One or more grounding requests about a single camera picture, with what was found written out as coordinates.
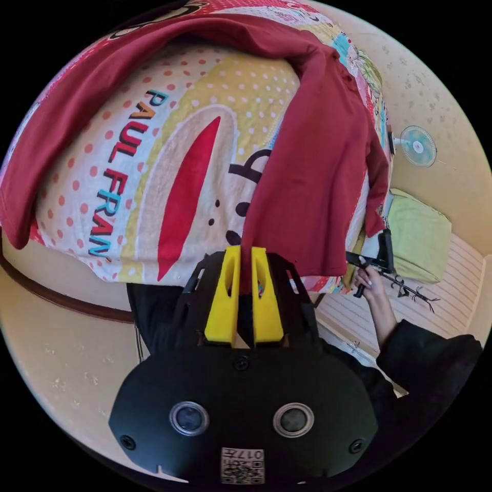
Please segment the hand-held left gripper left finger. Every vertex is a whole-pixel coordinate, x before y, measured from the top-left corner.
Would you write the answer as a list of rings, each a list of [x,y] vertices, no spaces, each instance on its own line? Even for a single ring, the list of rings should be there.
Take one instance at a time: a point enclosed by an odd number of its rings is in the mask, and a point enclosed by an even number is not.
[[[228,247],[223,255],[217,287],[204,331],[207,342],[234,344],[237,332],[241,247]]]

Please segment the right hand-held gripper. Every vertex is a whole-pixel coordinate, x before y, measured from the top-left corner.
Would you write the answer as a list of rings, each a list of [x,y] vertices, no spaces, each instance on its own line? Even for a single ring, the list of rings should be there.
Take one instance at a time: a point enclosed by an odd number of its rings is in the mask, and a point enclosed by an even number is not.
[[[367,266],[372,266],[376,270],[378,270],[378,272],[379,272],[379,274],[381,276],[381,271],[379,269],[377,269],[376,266],[374,266],[373,259],[371,259],[369,257],[362,256],[360,254],[351,253],[351,252],[346,252],[345,253],[345,258],[346,258],[347,262],[350,265],[356,267],[356,270],[358,270],[359,268],[364,268],[364,267],[367,267]],[[357,297],[357,298],[364,297],[362,295],[363,294],[363,291],[364,291],[364,287],[363,286],[361,286],[361,287],[359,287],[357,289],[354,287],[354,289],[355,289],[355,297]]]

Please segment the person's right hand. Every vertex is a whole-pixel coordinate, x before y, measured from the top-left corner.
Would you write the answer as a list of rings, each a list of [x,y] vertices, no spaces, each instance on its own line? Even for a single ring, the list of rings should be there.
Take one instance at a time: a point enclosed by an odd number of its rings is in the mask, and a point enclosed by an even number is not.
[[[387,299],[382,277],[374,267],[367,266],[356,271],[354,287],[357,289],[361,286],[364,287],[362,295],[369,305],[382,305]]]

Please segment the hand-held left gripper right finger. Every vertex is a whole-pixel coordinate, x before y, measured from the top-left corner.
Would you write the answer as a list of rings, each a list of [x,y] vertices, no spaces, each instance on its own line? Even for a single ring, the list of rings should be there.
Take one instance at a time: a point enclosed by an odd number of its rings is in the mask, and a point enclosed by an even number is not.
[[[284,331],[266,249],[252,248],[251,267],[254,343],[280,343]]]

